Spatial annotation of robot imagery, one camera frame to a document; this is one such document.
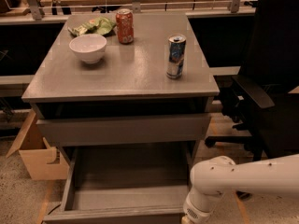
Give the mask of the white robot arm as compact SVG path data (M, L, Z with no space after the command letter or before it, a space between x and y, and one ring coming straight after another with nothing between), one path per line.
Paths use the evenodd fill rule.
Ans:
M203 224L231 190L299 198L299 155L236 164L227 156L196 163L182 224Z

